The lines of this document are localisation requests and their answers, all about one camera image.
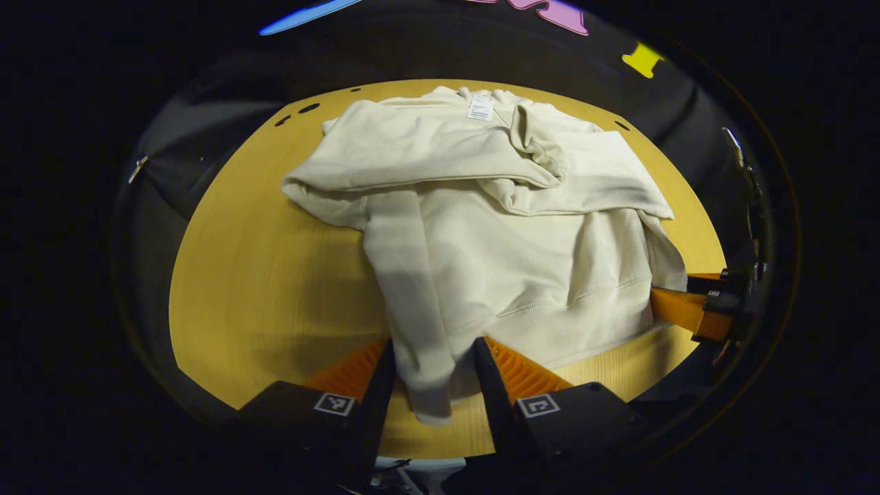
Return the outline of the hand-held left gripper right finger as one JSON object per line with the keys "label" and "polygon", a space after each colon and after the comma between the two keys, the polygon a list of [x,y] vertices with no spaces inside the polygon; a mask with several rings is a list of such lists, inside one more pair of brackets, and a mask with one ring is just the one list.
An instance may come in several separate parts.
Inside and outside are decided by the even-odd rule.
{"label": "hand-held left gripper right finger", "polygon": [[520,470],[585,471],[634,445],[640,413],[599,382],[572,384],[492,338],[472,344],[494,451]]}

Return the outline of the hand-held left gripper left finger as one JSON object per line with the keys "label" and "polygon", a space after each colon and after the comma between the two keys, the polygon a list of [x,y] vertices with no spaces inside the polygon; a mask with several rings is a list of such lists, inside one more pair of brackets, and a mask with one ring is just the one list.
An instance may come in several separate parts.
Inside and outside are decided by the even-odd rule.
{"label": "hand-held left gripper left finger", "polygon": [[366,344],[299,383],[276,380],[238,412],[238,438],[295,492],[363,492],[396,379],[393,345]]}

